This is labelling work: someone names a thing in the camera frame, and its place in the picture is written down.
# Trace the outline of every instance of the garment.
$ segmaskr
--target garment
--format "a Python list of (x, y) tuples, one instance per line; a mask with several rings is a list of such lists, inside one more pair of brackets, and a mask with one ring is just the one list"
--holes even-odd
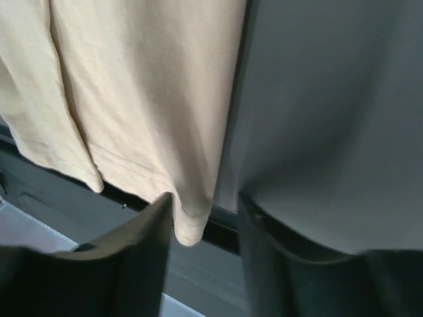
[(149, 202), (173, 192), (176, 237), (193, 245), (212, 205), (244, 9), (2, 1), (0, 114), (24, 156), (94, 191), (104, 180)]

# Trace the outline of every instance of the stitched seam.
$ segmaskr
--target stitched seam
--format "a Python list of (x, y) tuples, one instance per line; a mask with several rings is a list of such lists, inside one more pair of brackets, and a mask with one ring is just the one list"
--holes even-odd
[[(152, 170), (151, 168), (148, 168), (148, 167), (146, 167), (146, 166), (144, 166), (144, 165), (142, 165), (142, 164), (140, 164), (140, 163), (138, 163), (138, 162), (134, 162), (134, 161), (132, 161), (132, 160), (128, 160), (127, 158), (124, 158), (124, 157), (120, 157), (119, 155), (117, 155), (117, 154), (115, 154), (115, 153), (112, 153), (112, 152), (110, 152), (109, 150), (106, 150), (104, 147), (101, 147), (100, 145), (94, 144), (94, 143), (92, 143), (92, 142), (90, 142), (90, 145), (93, 145), (93, 146), (95, 146), (95, 147), (98, 147), (99, 149), (102, 149), (103, 151), (107, 152), (108, 154), (112, 155), (113, 157), (116, 157), (116, 158), (118, 158), (118, 159), (120, 159), (120, 160), (124, 160), (124, 161), (126, 161), (126, 162), (130, 162), (130, 163), (132, 163), (132, 164), (134, 164), (134, 165), (137, 165), (137, 166), (139, 166), (139, 167), (141, 167), (141, 168), (143, 168), (143, 169), (145, 169), (145, 170), (147, 170), (147, 171), (149, 171), (149, 172), (151, 172), (151, 173), (153, 173), (153, 174), (160, 175), (160, 176), (162, 176), (162, 177), (164, 177), (164, 178), (166, 178), (166, 179), (170, 180), (170, 179), (169, 179), (169, 177), (167, 177), (166, 175), (161, 174), (160, 172), (157, 172), (156, 170)], [(96, 153), (98, 153), (98, 154), (100, 154), (100, 155), (102, 155), (102, 154), (101, 154), (98, 150), (96, 150), (96, 149), (93, 149), (93, 151), (94, 151), (94, 152), (96, 152)]]
[(137, 172), (136, 170), (132, 170), (131, 168), (129, 168), (129, 167), (127, 167), (127, 166), (125, 166), (125, 165), (123, 165), (123, 164), (121, 164), (119, 162), (116, 162), (115, 160), (111, 159), (110, 157), (108, 157), (108, 156), (106, 156), (104, 154), (99, 153), (98, 151), (95, 151), (95, 153), (97, 153), (101, 157), (104, 157), (106, 160), (109, 160), (110, 162), (113, 162), (113, 163), (115, 163), (115, 164), (117, 164), (117, 165), (119, 165), (119, 166), (121, 166), (123, 168), (126, 168), (127, 170), (129, 170), (129, 171), (131, 171), (131, 172), (133, 172), (135, 174), (140, 175), (141, 177), (147, 178), (148, 180), (153, 180), (153, 181), (158, 182), (160, 184), (166, 185), (167, 187), (171, 187), (171, 185), (169, 185), (168, 183), (161, 182), (160, 180), (156, 180), (155, 178), (151, 178), (151, 177), (148, 177), (148, 176), (146, 176), (144, 174), (141, 174), (140, 172)]
[[(47, 144), (45, 144), (45, 143), (43, 143), (43, 142), (38, 142), (38, 141), (34, 141), (34, 140), (27, 140), (27, 139), (18, 139), (18, 140), (21, 140), (21, 141), (24, 141), (24, 142), (29, 142), (29, 143), (41, 144), (41, 145), (48, 146)], [(58, 160), (60, 160), (60, 161), (62, 161), (62, 162), (64, 162), (64, 163), (68, 164), (69, 166), (72, 166), (72, 167), (75, 167), (75, 168), (79, 169), (81, 172), (85, 173), (86, 175), (89, 175), (89, 176), (92, 176), (92, 177), (96, 178), (96, 174), (91, 173), (91, 172), (88, 172), (87, 170), (85, 170), (85, 169), (83, 169), (83, 168), (81, 168), (81, 167), (79, 167), (79, 166), (77, 166), (77, 165), (73, 164), (72, 162), (69, 162), (68, 160), (64, 160), (63, 158), (61, 158), (61, 157), (57, 156), (56, 154), (54, 154), (54, 153), (52, 153), (52, 152), (49, 152), (49, 151), (47, 151), (47, 150), (45, 150), (45, 149), (42, 149), (42, 148), (40, 148), (40, 147), (37, 147), (37, 149), (38, 149), (39, 151), (43, 151), (43, 152), (45, 152), (45, 153), (48, 153), (48, 154), (52, 155), (52, 156), (53, 156), (53, 157), (55, 157), (56, 159), (58, 159)]]

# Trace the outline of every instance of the cloth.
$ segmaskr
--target cloth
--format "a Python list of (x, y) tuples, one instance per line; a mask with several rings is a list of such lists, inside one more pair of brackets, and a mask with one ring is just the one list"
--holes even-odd
[(152, 202), (202, 237), (245, 0), (0, 2), (0, 114), (31, 161)]

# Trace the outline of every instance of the beige shirt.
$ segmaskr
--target beige shirt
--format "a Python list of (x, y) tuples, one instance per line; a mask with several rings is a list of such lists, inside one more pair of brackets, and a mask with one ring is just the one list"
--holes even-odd
[(46, 168), (152, 202), (202, 237), (245, 0), (2, 0), (0, 114)]

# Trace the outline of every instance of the beige fabric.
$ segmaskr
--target beige fabric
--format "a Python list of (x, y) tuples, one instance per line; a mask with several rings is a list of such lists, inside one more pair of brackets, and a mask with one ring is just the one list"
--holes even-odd
[(96, 191), (100, 173), (147, 201), (174, 192), (176, 237), (192, 245), (212, 204), (244, 8), (2, 0), (0, 113), (25, 156)]

